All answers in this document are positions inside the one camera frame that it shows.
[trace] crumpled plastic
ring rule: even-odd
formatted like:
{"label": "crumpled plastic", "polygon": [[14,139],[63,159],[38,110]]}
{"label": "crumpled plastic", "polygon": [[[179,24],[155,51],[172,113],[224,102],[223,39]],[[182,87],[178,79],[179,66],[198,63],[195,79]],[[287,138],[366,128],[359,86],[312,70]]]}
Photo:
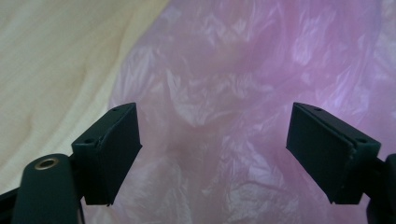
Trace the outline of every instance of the crumpled plastic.
{"label": "crumpled plastic", "polygon": [[143,145],[88,223],[367,223],[285,149],[293,102],[396,150],[396,2],[173,0],[134,46],[109,107],[137,102]]}

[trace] plastic bag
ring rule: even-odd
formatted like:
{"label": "plastic bag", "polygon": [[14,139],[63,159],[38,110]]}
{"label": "plastic bag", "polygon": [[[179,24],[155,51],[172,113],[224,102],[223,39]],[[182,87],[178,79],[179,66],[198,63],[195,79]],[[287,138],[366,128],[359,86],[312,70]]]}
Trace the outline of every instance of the plastic bag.
{"label": "plastic bag", "polygon": [[171,1],[123,64],[143,148],[91,223],[366,223],[285,149],[293,102],[395,152],[394,1]]}

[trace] pink plastic bag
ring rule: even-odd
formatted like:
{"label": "pink plastic bag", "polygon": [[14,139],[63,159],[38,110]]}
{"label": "pink plastic bag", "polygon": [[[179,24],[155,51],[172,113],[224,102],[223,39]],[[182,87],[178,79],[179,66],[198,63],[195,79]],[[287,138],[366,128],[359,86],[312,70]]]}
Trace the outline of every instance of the pink plastic bag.
{"label": "pink plastic bag", "polygon": [[87,221],[366,223],[368,198],[330,204],[286,137],[301,102],[381,142],[380,158],[395,152],[394,8],[171,1],[125,60],[109,104],[137,102],[143,148],[115,204],[85,207]]}

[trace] translucent plastic sheet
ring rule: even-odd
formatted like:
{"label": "translucent plastic sheet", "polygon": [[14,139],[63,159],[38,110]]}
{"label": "translucent plastic sheet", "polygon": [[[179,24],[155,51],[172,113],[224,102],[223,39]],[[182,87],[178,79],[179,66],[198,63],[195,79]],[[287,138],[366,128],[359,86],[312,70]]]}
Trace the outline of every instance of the translucent plastic sheet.
{"label": "translucent plastic sheet", "polygon": [[171,1],[110,106],[137,102],[142,151],[90,223],[366,223],[285,149],[293,102],[396,150],[396,3]]}

